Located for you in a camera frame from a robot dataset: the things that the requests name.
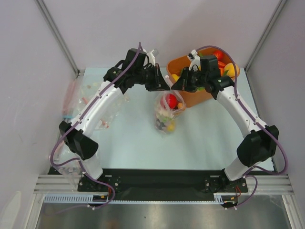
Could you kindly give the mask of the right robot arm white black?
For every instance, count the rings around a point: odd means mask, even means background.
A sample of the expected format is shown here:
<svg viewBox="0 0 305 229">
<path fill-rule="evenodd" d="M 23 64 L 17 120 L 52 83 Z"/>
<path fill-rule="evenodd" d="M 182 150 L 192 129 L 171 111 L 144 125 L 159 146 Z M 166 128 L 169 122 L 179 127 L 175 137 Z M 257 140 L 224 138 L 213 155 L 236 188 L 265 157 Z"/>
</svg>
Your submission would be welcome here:
<svg viewBox="0 0 305 229">
<path fill-rule="evenodd" d="M 195 93 L 203 88 L 230 114 L 239 127 L 243 141 L 238 146 L 236 159 L 223 170 L 220 187 L 232 191 L 237 180 L 250 169 L 272 157 L 276 150 L 279 131 L 276 126 L 268 126 L 243 104 L 237 90 L 237 80 L 221 74 L 218 60 L 214 55 L 195 56 L 188 67 L 182 69 L 179 79 L 171 89 Z"/>
</svg>

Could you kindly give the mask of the yellow lemon toy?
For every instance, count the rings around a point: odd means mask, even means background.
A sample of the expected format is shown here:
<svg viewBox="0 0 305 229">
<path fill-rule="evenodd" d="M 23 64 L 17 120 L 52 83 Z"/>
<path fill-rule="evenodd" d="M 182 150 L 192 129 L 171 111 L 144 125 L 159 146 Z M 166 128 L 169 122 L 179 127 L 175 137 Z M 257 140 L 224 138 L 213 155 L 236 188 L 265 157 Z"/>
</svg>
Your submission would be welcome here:
<svg viewBox="0 0 305 229">
<path fill-rule="evenodd" d="M 167 126 L 167 131 L 172 132 L 175 130 L 175 125 L 169 125 Z"/>
</svg>

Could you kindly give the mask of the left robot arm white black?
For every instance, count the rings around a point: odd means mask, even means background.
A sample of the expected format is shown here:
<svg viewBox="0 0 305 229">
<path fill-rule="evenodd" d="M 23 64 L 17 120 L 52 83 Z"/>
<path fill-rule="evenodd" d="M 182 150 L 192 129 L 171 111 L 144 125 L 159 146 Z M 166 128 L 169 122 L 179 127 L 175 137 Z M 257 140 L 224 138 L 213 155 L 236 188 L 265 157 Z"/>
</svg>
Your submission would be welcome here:
<svg viewBox="0 0 305 229">
<path fill-rule="evenodd" d="M 99 89 L 83 110 L 68 123 L 59 125 L 65 145 L 76 155 L 83 172 L 89 176 L 88 185 L 95 191 L 104 188 L 103 169 L 98 158 L 99 145 L 91 136 L 126 91 L 134 85 L 144 85 L 149 92 L 169 91 L 155 57 L 156 49 L 149 52 L 142 48 L 129 49 L 124 60 L 110 68 L 103 77 Z"/>
</svg>

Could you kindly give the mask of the clear zip top bag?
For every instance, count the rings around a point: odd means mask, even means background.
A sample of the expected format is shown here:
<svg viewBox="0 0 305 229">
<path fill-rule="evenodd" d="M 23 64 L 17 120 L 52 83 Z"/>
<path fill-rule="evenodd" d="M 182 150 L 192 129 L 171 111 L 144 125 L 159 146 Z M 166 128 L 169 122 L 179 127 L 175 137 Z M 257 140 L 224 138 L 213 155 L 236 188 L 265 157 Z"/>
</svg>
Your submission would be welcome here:
<svg viewBox="0 0 305 229">
<path fill-rule="evenodd" d="M 175 95 L 175 97 L 177 98 L 177 101 L 178 101 L 178 104 L 177 106 L 174 108 L 174 109 L 171 109 L 168 104 L 166 103 L 165 106 L 166 106 L 166 110 L 167 111 L 170 111 L 172 114 L 173 114 L 173 119 L 168 121 L 168 122 L 162 122 L 162 128 L 160 129 L 156 129 L 161 132 L 161 133 L 164 133 L 164 134 L 170 134 L 172 132 L 169 132 L 167 131 L 167 126 L 169 125 L 175 125 L 176 126 L 176 121 L 175 119 L 181 114 L 184 112 L 184 110 L 186 109 L 186 103 L 184 102 L 184 99 L 182 98 L 181 94 L 177 91 L 177 90 L 171 90 L 171 91 L 161 91 L 157 97 L 155 98 L 155 101 L 154 101 L 154 111 L 157 109 L 157 107 L 160 107 L 160 104 L 159 104 L 159 101 L 160 101 L 160 98 L 162 95 L 166 96 L 167 94 L 173 94 Z"/>
</svg>

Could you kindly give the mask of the cauliflower toy white green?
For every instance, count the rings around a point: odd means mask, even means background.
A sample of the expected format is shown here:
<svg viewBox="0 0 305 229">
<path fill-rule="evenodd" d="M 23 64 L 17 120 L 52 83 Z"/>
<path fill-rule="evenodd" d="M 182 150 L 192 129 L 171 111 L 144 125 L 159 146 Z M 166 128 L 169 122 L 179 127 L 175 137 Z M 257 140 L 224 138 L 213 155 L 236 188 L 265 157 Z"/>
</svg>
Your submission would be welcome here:
<svg viewBox="0 0 305 229">
<path fill-rule="evenodd" d="M 155 110 L 155 116 L 157 119 L 164 123 L 173 119 L 173 114 L 170 111 L 163 109 L 162 107 L 157 107 Z"/>
</svg>

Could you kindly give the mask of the red apple toy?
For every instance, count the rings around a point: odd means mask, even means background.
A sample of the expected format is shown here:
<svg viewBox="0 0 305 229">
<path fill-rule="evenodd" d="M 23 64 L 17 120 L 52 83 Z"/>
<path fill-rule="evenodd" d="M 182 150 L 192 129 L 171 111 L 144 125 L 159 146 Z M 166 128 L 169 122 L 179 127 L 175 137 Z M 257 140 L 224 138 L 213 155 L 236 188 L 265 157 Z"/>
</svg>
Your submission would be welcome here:
<svg viewBox="0 0 305 229">
<path fill-rule="evenodd" d="M 178 104 L 177 98 L 173 94 L 167 94 L 165 101 L 171 109 L 174 109 Z"/>
</svg>

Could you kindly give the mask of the pink peach toy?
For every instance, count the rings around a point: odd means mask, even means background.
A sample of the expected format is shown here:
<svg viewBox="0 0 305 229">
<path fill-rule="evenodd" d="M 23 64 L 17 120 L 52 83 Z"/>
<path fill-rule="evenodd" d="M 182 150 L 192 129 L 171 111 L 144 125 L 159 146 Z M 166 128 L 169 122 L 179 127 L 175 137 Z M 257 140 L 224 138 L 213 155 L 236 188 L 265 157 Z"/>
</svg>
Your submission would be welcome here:
<svg viewBox="0 0 305 229">
<path fill-rule="evenodd" d="M 161 96 L 160 101 L 159 101 L 159 104 L 160 104 L 160 107 L 161 107 L 162 109 L 165 109 L 165 108 L 166 108 L 166 106 L 165 106 L 165 104 L 166 104 L 166 98 L 165 98 L 164 95 Z"/>
</svg>

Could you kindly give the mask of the dark chestnut toy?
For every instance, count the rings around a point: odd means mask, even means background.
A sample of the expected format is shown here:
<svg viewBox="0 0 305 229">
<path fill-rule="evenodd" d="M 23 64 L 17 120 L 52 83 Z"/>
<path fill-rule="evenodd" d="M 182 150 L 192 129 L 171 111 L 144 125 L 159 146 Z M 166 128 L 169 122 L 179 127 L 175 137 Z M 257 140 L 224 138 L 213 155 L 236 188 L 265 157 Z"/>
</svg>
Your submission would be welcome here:
<svg viewBox="0 0 305 229">
<path fill-rule="evenodd" d="M 162 122 L 161 122 L 159 119 L 156 119 L 156 120 L 155 120 L 155 127 L 156 127 L 157 129 L 162 128 Z"/>
</svg>

